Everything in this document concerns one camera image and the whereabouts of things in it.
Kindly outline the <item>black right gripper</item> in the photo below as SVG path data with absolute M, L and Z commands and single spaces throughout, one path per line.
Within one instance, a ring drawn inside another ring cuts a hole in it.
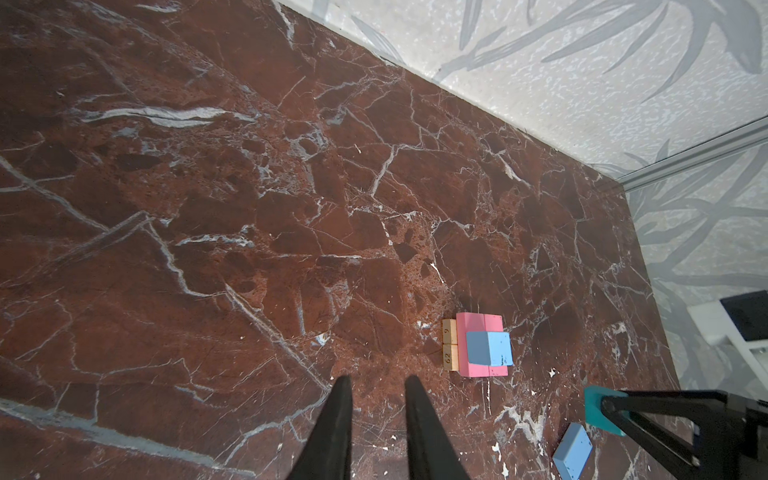
M 629 392 L 601 413 L 677 479 L 765 479 L 767 402 L 719 391 Z M 687 420 L 696 442 L 666 425 Z

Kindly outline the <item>teal cube block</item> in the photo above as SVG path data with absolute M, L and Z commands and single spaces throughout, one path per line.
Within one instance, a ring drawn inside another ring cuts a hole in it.
M 590 385 L 584 389 L 584 405 L 586 423 L 605 432 L 618 436 L 625 433 L 613 424 L 601 411 L 601 402 L 604 397 L 626 397 L 622 391 L 611 390 L 606 387 Z

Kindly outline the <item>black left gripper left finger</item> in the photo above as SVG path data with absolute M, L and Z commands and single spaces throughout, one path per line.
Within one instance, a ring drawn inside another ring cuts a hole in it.
M 336 379 L 287 479 L 351 479 L 353 396 L 348 375 Z

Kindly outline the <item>natural wood long block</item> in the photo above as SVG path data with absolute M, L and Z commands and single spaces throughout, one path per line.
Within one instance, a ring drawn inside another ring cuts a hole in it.
M 458 344 L 457 321 L 455 319 L 442 320 L 442 342 L 447 345 Z

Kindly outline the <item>light blue cube block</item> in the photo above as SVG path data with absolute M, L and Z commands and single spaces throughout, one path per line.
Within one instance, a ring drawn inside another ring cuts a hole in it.
M 466 334 L 468 362 L 502 367 L 514 364 L 508 332 L 471 331 Z

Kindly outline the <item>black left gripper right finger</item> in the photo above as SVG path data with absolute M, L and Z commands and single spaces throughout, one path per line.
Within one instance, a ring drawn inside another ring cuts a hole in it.
M 469 480 L 416 375 L 405 381 L 405 400 L 409 478 Z

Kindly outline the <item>pink block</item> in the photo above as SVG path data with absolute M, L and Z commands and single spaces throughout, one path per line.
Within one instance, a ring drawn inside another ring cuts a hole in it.
M 466 378 L 506 377 L 509 374 L 507 366 L 485 366 L 472 363 L 460 363 L 459 374 Z
M 460 312 L 456 315 L 456 321 L 459 334 L 471 331 L 504 331 L 503 318 L 500 315 Z

